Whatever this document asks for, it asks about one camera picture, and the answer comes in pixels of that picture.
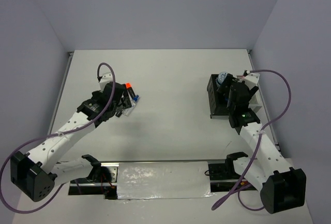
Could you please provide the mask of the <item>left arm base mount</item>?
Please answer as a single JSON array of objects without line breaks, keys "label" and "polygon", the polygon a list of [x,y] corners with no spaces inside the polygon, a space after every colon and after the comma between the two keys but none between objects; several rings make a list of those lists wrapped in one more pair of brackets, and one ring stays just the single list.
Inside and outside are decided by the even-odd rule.
[{"label": "left arm base mount", "polygon": [[102,162],[102,170],[96,179],[78,178],[69,184],[69,196],[101,196],[117,200],[117,178],[119,163]]}]

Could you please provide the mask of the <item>orange cap highlighter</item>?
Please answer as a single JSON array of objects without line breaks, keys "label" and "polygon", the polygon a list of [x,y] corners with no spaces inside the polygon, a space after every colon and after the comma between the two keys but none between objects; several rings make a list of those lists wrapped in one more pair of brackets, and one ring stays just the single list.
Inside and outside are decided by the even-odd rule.
[{"label": "orange cap highlighter", "polygon": [[134,92],[134,90],[133,90],[133,88],[132,88],[132,86],[131,86],[130,83],[126,83],[126,89],[127,89],[128,93],[129,93],[131,99],[134,100],[134,101],[137,101],[138,96],[135,94],[135,92]]}]

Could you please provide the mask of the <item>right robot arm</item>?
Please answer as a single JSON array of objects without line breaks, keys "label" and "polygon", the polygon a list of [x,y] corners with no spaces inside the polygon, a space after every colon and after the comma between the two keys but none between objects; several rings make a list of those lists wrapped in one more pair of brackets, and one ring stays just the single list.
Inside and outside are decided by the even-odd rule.
[{"label": "right robot arm", "polygon": [[248,72],[240,79],[227,73],[216,80],[218,93],[227,102],[230,126],[249,145],[253,154],[243,152],[229,154],[225,160],[225,173],[238,178],[230,192],[212,207],[217,209],[241,189],[245,179],[260,194],[263,207],[270,214],[301,207],[305,203],[306,175],[302,169],[293,166],[281,155],[273,141],[265,133],[249,102],[258,91],[258,73]]}]

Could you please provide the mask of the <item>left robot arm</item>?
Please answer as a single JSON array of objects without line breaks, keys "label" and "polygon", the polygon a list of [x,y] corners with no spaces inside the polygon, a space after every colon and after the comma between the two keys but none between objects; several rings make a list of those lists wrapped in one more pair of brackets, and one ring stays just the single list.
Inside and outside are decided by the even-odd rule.
[{"label": "left robot arm", "polygon": [[121,108],[130,108],[131,102],[126,84],[107,83],[62,126],[56,135],[23,154],[15,152],[10,157],[11,181],[32,201],[43,200],[54,187],[66,182],[85,178],[95,182],[108,169],[92,155],[82,155],[77,160],[62,162],[60,159],[84,136],[101,123],[112,118]]}]

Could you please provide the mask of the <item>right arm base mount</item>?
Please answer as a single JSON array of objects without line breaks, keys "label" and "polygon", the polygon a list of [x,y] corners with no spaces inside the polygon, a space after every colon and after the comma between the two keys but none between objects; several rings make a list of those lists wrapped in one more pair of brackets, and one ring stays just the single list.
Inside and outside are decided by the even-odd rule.
[{"label": "right arm base mount", "polygon": [[240,175],[225,161],[209,162],[204,172],[209,178],[211,192],[228,192],[238,181]]}]

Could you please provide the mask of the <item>blue white round jar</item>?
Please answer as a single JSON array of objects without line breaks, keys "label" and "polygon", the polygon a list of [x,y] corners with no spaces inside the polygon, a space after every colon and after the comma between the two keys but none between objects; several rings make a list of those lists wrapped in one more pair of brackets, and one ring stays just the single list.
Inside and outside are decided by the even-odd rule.
[{"label": "blue white round jar", "polygon": [[216,78],[216,84],[218,85],[218,87],[224,82],[224,80],[226,79],[228,73],[227,72],[221,72],[217,78]]}]

